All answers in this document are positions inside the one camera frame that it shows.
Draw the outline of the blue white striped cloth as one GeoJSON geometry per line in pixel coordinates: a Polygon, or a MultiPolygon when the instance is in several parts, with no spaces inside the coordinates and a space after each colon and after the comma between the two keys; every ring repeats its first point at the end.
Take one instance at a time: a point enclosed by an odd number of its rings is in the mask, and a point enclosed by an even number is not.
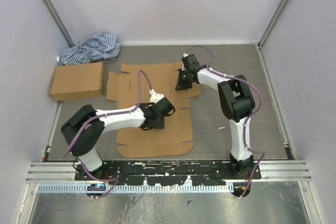
{"type": "Polygon", "coordinates": [[[65,49],[56,58],[60,66],[116,62],[122,45],[111,33],[98,33],[83,44],[65,49]]]}

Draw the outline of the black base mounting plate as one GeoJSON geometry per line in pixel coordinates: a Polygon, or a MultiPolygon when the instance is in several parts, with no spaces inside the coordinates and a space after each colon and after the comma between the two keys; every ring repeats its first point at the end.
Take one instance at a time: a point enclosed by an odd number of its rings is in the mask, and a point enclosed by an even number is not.
{"type": "Polygon", "coordinates": [[[191,179],[193,186],[225,185],[226,180],[248,179],[247,174],[234,174],[230,163],[223,160],[167,160],[167,161],[105,161],[91,175],[98,179],[117,178],[118,185],[173,186],[184,185],[191,179]]]}

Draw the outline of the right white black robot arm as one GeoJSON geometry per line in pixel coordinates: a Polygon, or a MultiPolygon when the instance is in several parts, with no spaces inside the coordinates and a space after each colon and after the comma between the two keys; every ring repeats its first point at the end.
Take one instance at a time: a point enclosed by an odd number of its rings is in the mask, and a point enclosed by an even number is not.
{"type": "Polygon", "coordinates": [[[255,100],[243,75],[228,76],[200,65],[194,54],[184,54],[182,67],[178,69],[176,91],[187,90],[193,84],[206,85],[218,92],[223,115],[229,120],[232,136],[230,169],[237,179],[251,176],[254,171],[254,157],[250,150],[250,118],[255,100]]]}

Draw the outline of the left aluminium frame post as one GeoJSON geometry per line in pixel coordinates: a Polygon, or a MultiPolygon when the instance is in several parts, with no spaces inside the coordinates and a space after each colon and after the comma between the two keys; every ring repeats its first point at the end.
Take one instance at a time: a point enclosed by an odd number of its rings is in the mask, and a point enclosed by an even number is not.
{"type": "Polygon", "coordinates": [[[61,35],[64,37],[65,41],[67,42],[69,47],[75,46],[74,41],[70,37],[70,34],[68,33],[68,30],[61,20],[57,10],[55,9],[53,3],[51,0],[41,0],[48,10],[48,13],[50,14],[51,18],[53,19],[54,23],[56,24],[57,28],[59,29],[61,35]]]}

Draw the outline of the closed brown cardboard box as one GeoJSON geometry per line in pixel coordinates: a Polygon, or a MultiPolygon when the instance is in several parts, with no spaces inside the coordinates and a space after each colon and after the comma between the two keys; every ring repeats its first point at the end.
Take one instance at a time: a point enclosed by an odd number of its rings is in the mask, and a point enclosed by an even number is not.
{"type": "Polygon", "coordinates": [[[56,66],[49,94],[55,101],[79,100],[103,95],[101,62],[56,66]]]}

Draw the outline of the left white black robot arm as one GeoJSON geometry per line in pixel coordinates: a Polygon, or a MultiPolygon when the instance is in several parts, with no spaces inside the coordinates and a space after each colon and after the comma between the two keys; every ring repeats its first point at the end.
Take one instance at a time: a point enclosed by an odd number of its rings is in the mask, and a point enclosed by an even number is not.
{"type": "Polygon", "coordinates": [[[164,118],[175,113],[173,104],[163,97],[156,102],[138,103],[125,109],[98,110],[88,104],[79,109],[61,127],[68,144],[66,155],[71,153],[81,162],[80,171],[87,178],[99,182],[112,182],[106,178],[106,168],[95,145],[104,133],[125,128],[140,128],[144,131],[163,129],[164,118]]]}

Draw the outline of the right aluminium frame post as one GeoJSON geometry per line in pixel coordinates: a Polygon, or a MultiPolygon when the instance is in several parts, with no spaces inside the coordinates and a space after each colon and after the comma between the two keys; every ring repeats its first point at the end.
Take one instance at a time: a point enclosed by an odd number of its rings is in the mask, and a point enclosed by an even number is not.
{"type": "Polygon", "coordinates": [[[265,30],[265,32],[263,33],[259,43],[257,44],[258,48],[262,48],[264,46],[264,44],[266,43],[268,37],[270,36],[273,28],[275,27],[278,19],[280,18],[280,16],[282,15],[282,13],[284,12],[286,6],[288,5],[288,3],[290,2],[290,0],[280,0],[275,13],[273,14],[270,22],[268,23],[268,26],[265,30]]]}

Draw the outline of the aluminium front rail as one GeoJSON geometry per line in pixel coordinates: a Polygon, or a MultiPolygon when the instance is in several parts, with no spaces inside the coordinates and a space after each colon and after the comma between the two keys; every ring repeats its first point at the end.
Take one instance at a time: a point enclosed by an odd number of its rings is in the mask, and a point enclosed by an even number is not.
{"type": "MultiPolygon", "coordinates": [[[[256,168],[237,175],[226,160],[116,160],[105,161],[103,166],[91,173],[99,179],[118,178],[120,184],[132,178],[139,184],[150,177],[180,177],[182,182],[196,178],[201,181],[243,181],[250,178],[260,181],[310,181],[311,175],[304,161],[266,160],[256,168]]],[[[32,163],[27,182],[83,182],[91,177],[85,175],[79,162],[32,163]]]]}

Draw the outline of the aluminium frame post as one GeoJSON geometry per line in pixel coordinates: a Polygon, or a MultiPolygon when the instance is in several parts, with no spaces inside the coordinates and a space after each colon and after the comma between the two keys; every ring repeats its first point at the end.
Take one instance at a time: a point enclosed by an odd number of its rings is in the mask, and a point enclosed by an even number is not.
{"type": "Polygon", "coordinates": [[[69,47],[75,46],[74,41],[70,37],[70,34],[68,33],[68,30],[61,20],[57,10],[55,9],[53,3],[51,0],[41,0],[48,10],[48,13],[50,14],[51,18],[53,19],[54,23],[56,24],[57,28],[59,29],[61,35],[64,37],[65,41],[67,42],[69,47]]]}
{"type": "Polygon", "coordinates": [[[273,28],[275,27],[278,19],[280,18],[280,16],[282,15],[282,13],[284,12],[286,6],[288,5],[288,3],[290,2],[290,0],[280,0],[275,13],[273,14],[270,22],[268,23],[268,26],[265,30],[265,32],[263,33],[259,43],[257,44],[258,48],[262,48],[264,46],[264,44],[266,43],[268,37],[270,36],[273,28]]]}

